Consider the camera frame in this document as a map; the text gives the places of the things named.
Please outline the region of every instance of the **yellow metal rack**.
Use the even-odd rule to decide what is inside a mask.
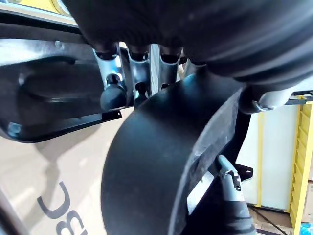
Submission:
[[[312,102],[298,107],[295,147],[291,169],[289,212],[294,235],[300,232],[313,149],[313,108]]]

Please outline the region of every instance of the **black cable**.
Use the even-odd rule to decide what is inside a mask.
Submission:
[[[257,209],[255,209],[252,206],[248,206],[251,210],[253,210],[254,212],[256,212],[259,216],[261,216],[266,222],[270,223],[271,225],[273,225],[275,228],[277,228],[280,232],[282,232],[284,235],[288,235],[285,231],[283,231],[281,228],[279,228],[276,224],[274,224],[272,221],[270,221],[269,219],[267,219],[264,215],[262,215],[261,213],[258,212]]]

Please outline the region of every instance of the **cardboard box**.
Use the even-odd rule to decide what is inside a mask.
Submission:
[[[302,222],[313,223],[313,181],[308,182]]]
[[[257,209],[259,213],[265,216],[268,220],[277,225],[280,229],[286,232],[288,235],[293,234],[293,228],[290,221],[290,217],[288,214],[282,214],[273,211],[266,211]],[[253,218],[254,227],[257,229],[257,234],[269,234],[269,232],[273,235],[280,235],[281,233],[277,228],[275,228],[270,223],[266,222],[260,215],[258,215],[255,211],[249,209],[250,216]]]
[[[284,227],[284,226],[280,226],[277,225],[281,230],[283,230],[285,233],[287,233],[288,235],[292,235],[293,234],[293,229],[292,228],[288,228],[288,227]],[[277,228],[275,228],[273,225],[269,224],[269,223],[261,223],[261,228],[260,230],[258,230],[259,234],[268,234],[268,233],[263,233],[262,231],[266,231],[266,232],[270,232],[272,234],[283,234],[281,231],[279,231]]]
[[[56,235],[57,228],[63,235],[106,234],[100,206],[103,166],[111,141],[132,111],[35,144],[0,137],[0,192],[27,234]]]

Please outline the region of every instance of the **white wall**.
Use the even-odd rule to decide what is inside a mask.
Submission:
[[[251,116],[246,139],[236,161],[238,164],[253,168],[252,179],[243,182],[242,185],[245,200],[252,204],[256,204],[258,200],[258,117],[259,114]]]
[[[262,205],[287,209],[290,192],[297,106],[265,112]]]
[[[265,112],[263,127],[262,206],[286,210],[288,206],[291,165],[295,138],[297,106],[283,106]],[[250,126],[238,164],[252,167],[253,178],[243,182],[248,203],[257,203],[258,193],[258,114]]]

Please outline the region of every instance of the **black lettering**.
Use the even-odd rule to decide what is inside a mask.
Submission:
[[[67,188],[65,187],[63,181],[61,181],[59,183],[59,185],[61,186],[61,189],[63,190],[64,196],[65,196],[65,200],[64,203],[56,210],[49,210],[44,202],[42,197],[40,196],[39,198],[37,198],[37,201],[39,203],[39,206],[41,207],[41,209],[43,210],[43,212],[50,218],[50,219],[57,219],[60,218],[62,215],[64,215],[67,210],[69,209],[70,206],[70,198],[69,198],[69,194],[67,191]]]
[[[68,214],[67,214],[67,221],[64,222],[64,221],[61,221],[57,224],[57,227],[56,227],[56,232],[57,232],[57,235],[61,235],[61,232],[63,229],[67,228],[70,232],[70,234],[74,235],[74,230],[72,229],[70,223],[72,221],[73,218],[76,218],[80,224],[80,227],[83,229],[84,228],[84,225],[83,225],[83,221],[82,219],[79,217],[79,214],[77,213],[77,211],[70,211]],[[87,231],[84,230],[81,235],[87,235]]]

